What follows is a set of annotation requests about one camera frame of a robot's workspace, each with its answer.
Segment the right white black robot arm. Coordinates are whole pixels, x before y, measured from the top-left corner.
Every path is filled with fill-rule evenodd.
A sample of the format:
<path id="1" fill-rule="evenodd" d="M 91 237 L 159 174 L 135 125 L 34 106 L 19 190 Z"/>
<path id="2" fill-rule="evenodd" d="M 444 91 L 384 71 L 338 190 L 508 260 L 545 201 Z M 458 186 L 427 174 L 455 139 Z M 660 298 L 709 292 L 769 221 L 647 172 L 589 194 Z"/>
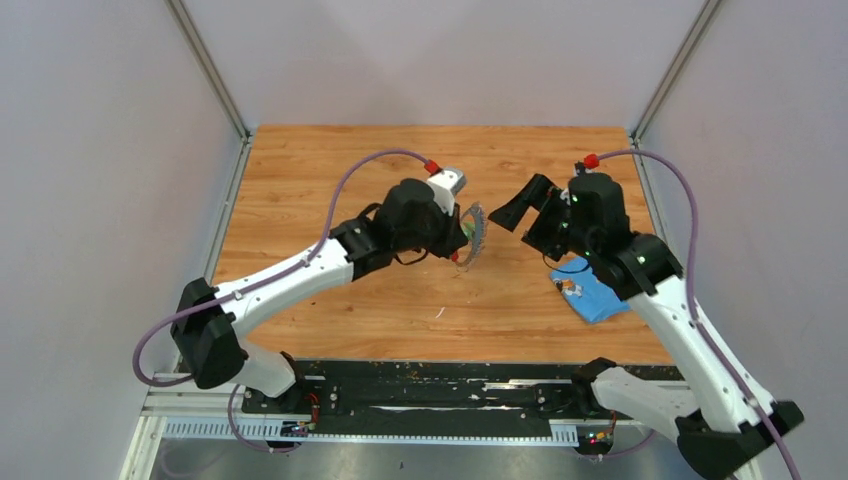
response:
<path id="1" fill-rule="evenodd" d="M 775 399 L 746 372 L 688 297 L 683 267 L 665 242 L 631 228 L 622 187 L 609 175 L 580 174 L 560 188 L 537 174 L 489 219 L 512 231 L 529 209 L 538 215 L 524 243 L 551 259 L 584 258 L 650 327 L 687 383 L 670 391 L 597 358 L 572 375 L 577 413 L 608 410 L 642 423 L 674 442 L 705 479 L 732 477 L 803 422 L 796 403 Z"/>

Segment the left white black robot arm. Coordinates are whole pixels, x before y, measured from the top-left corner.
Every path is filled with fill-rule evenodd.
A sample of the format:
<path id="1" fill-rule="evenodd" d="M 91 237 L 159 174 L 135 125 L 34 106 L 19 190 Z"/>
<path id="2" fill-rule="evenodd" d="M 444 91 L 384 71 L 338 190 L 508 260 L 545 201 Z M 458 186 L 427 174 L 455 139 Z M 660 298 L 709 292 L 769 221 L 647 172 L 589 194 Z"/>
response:
<path id="1" fill-rule="evenodd" d="M 238 383 L 260 391 L 283 413 L 298 411 L 307 389 L 290 361 L 250 343 L 247 335 L 273 315 L 383 269 L 405 252 L 452 258 L 468 243 L 456 202 L 465 184 L 452 168 L 426 180 L 404 179 L 382 203 L 287 260 L 217 286 L 203 278 L 189 282 L 170 335 L 195 386 Z"/>

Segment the green tagged key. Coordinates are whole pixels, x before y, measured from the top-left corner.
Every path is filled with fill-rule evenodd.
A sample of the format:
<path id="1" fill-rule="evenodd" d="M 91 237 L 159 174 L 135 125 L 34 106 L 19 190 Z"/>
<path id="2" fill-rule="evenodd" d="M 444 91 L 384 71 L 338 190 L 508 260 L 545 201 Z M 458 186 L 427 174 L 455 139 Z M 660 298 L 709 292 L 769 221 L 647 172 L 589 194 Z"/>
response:
<path id="1" fill-rule="evenodd" d="M 473 222 L 470 222 L 470 221 L 463 222 L 461 227 L 462 227 L 463 233 L 466 236 L 466 238 L 469 241 L 471 241 L 474 238 L 475 233 L 476 233 L 475 224 Z"/>

